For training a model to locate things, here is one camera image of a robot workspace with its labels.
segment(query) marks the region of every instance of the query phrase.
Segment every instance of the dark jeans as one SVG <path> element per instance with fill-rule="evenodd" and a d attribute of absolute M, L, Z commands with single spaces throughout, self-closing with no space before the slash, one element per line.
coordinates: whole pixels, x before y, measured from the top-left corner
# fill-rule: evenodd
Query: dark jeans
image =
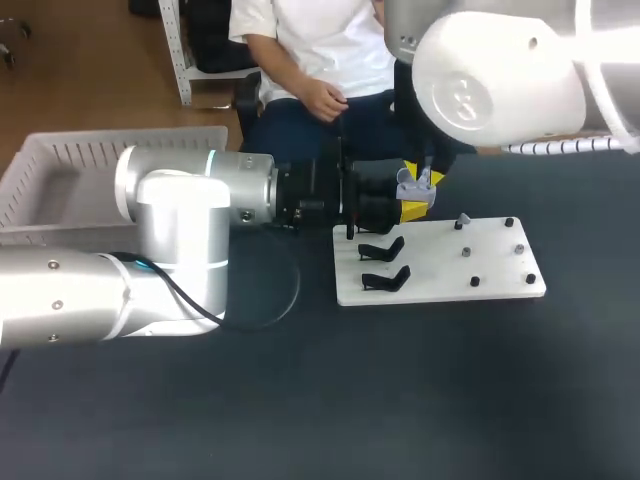
<path fill-rule="evenodd" d="M 360 160 L 412 159 L 405 133 L 390 111 L 393 98 L 389 90 L 349 99 L 349 109 L 331 124 L 315 118 L 299 100 L 274 100 L 241 150 L 271 154 L 276 163 L 293 163 L 318 158 L 323 146 L 339 136 L 348 152 Z"/>

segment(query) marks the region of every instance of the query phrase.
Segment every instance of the white shelf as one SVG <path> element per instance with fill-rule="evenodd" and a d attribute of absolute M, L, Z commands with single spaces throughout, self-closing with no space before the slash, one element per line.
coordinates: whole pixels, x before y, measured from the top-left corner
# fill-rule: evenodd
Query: white shelf
<path fill-rule="evenodd" d="M 180 92 L 180 100 L 182 105 L 191 105 L 191 82 L 197 80 L 234 80 L 244 78 L 253 72 L 257 72 L 259 68 L 247 68 L 235 72 L 226 73 L 204 73 L 191 65 L 191 60 L 186 54 L 182 46 L 182 36 L 180 33 L 180 9 L 179 0 L 158 0 L 160 12 L 162 14 L 162 23 L 164 32 L 167 37 L 167 45 L 171 54 L 173 63 L 173 71 Z"/>

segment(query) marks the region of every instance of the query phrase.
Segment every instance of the metal screw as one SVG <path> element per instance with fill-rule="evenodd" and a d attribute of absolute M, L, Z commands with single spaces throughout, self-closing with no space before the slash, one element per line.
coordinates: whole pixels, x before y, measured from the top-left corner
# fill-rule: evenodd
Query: metal screw
<path fill-rule="evenodd" d="M 251 220 L 253 220 L 253 213 L 251 213 L 251 212 L 242 212 L 240 214 L 240 219 L 244 223 L 249 223 Z"/>

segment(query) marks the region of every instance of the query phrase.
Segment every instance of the black tabletop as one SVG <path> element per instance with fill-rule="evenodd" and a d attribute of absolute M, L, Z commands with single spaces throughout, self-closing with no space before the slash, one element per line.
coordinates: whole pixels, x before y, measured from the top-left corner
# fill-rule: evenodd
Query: black tabletop
<path fill-rule="evenodd" d="M 637 479 L 639 186 L 623 154 L 458 161 L 431 218 L 520 217 L 536 300 L 340 308 L 330 234 L 235 235 L 230 318 L 277 314 L 295 258 L 291 313 L 252 335 L 24 351 L 0 475 Z"/>

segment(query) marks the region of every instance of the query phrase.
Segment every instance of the white cable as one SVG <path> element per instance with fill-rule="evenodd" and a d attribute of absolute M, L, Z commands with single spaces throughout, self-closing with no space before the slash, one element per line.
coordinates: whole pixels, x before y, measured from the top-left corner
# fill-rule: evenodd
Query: white cable
<path fill-rule="evenodd" d="M 623 150 L 623 147 L 620 141 L 613 137 L 574 138 L 571 140 L 521 143 L 502 147 L 503 152 L 521 155 L 565 155 L 608 150 Z"/>

